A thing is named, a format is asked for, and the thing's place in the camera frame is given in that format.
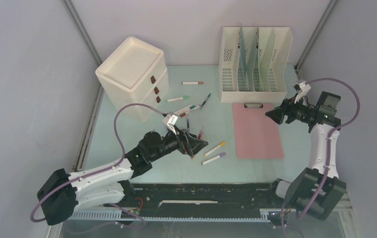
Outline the pink clipboard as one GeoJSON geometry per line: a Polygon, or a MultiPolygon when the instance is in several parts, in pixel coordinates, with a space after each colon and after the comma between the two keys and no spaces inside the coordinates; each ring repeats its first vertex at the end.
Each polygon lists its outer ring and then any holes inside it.
{"type": "Polygon", "coordinates": [[[278,124],[266,116],[274,109],[271,103],[261,108],[232,105],[236,157],[238,159],[283,159],[284,150],[278,124]]]}

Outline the green clipboard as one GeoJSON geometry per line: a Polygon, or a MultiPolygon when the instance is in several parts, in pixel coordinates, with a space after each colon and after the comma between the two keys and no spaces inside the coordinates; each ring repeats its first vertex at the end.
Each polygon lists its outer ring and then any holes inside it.
{"type": "Polygon", "coordinates": [[[258,67],[260,90],[270,92],[269,71],[275,45],[275,33],[271,27],[258,28],[258,67]]]}

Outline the blue clipboard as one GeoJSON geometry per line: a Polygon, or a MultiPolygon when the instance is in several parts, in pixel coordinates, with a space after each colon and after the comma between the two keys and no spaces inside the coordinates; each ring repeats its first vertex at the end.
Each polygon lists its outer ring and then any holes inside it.
{"type": "Polygon", "coordinates": [[[239,49],[239,62],[242,75],[238,75],[238,89],[241,92],[249,91],[248,73],[247,73],[247,60],[246,60],[246,47],[245,47],[245,37],[243,31],[243,25],[240,26],[239,38],[238,38],[238,49],[239,49]]]}

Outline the cream three-drawer cabinet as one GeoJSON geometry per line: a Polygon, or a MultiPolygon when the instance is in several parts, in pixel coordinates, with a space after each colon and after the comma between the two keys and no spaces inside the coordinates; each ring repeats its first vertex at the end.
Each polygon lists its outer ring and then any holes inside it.
{"type": "Polygon", "coordinates": [[[163,50],[135,37],[128,37],[95,71],[117,110],[145,122],[169,91],[169,76],[163,50]]]}

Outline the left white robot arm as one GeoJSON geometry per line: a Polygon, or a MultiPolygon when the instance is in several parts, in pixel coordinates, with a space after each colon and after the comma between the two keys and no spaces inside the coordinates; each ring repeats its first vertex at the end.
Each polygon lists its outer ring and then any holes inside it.
{"type": "Polygon", "coordinates": [[[169,131],[165,136],[150,131],[116,162],[72,173],[58,169],[37,192],[44,214],[42,221],[57,225],[80,209],[107,203],[130,206],[135,200],[130,179],[143,175],[154,161],[174,151],[193,157],[208,144],[184,130],[169,131]]]}

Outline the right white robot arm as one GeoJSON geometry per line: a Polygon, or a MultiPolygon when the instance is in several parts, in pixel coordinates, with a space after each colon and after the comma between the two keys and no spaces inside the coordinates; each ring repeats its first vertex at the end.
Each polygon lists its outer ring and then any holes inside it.
{"type": "Polygon", "coordinates": [[[336,106],[341,97],[322,92],[316,105],[304,105],[301,99],[284,99],[282,104],[265,115],[277,124],[295,120],[309,127],[311,138],[310,162],[293,182],[277,179],[275,188],[266,194],[267,203],[279,207],[283,203],[297,211],[306,212],[324,221],[336,207],[344,193],[346,183],[339,179],[335,163],[336,140],[341,124],[335,117],[336,106]]]}

